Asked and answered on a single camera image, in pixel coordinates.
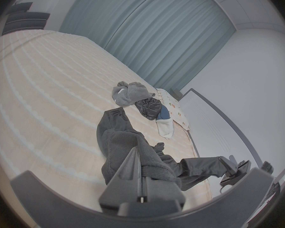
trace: white pillowcase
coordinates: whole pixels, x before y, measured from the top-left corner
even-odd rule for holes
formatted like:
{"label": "white pillowcase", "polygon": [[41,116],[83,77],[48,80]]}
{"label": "white pillowcase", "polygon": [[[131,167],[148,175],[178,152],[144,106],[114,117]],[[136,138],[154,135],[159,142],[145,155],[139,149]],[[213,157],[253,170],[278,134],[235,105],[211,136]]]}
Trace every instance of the white pillowcase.
{"label": "white pillowcase", "polygon": [[185,130],[189,130],[189,122],[183,113],[178,101],[174,99],[166,90],[157,89],[160,102],[167,107],[170,112],[170,116],[175,122],[183,127]]}

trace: blue cloth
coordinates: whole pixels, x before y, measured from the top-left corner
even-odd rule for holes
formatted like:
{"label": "blue cloth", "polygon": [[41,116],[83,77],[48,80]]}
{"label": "blue cloth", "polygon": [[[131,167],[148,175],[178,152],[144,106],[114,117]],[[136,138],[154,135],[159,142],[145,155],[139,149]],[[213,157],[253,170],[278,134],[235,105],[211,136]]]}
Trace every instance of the blue cloth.
{"label": "blue cloth", "polygon": [[170,113],[164,105],[162,105],[162,108],[160,110],[160,113],[158,114],[156,120],[161,120],[161,119],[170,119]]}

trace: curtain fold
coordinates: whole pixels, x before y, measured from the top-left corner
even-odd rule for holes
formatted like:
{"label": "curtain fold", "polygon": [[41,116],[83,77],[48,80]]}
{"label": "curtain fold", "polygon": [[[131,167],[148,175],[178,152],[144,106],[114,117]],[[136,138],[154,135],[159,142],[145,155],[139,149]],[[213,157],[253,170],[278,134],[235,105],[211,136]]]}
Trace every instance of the curtain fold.
{"label": "curtain fold", "polygon": [[88,37],[170,92],[198,74],[235,28],[213,0],[77,0],[60,31]]}

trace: striped bedsheet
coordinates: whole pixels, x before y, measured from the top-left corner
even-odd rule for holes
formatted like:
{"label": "striped bedsheet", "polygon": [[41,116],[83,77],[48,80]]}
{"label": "striped bedsheet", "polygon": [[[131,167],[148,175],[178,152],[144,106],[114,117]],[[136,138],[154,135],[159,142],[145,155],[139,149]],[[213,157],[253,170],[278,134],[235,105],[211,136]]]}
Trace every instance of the striped bedsheet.
{"label": "striped bedsheet", "polygon": [[[141,82],[157,91],[93,41],[45,30],[0,37],[0,164],[12,179],[31,170],[67,199],[101,211],[106,188],[105,161],[96,127],[119,81]],[[174,135],[159,136],[156,122],[132,105],[125,112],[151,145],[165,143],[176,161],[197,157],[187,132],[174,123]],[[208,181],[184,192],[185,209],[211,200]]]}

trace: bed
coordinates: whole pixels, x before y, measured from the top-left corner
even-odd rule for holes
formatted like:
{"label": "bed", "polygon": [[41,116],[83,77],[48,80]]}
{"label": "bed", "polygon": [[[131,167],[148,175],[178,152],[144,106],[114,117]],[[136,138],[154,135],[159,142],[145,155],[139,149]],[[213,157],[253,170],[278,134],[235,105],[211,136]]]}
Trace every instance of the bed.
{"label": "bed", "polygon": [[[0,37],[0,167],[8,180],[31,170],[65,198],[101,211],[105,158],[96,127],[104,111],[118,107],[111,93],[119,81],[141,82],[158,99],[156,89],[86,37],[44,30]],[[164,142],[176,161],[197,157],[177,123],[166,140],[135,105],[125,112],[150,145]],[[184,209],[212,199],[207,180],[184,194]]]}

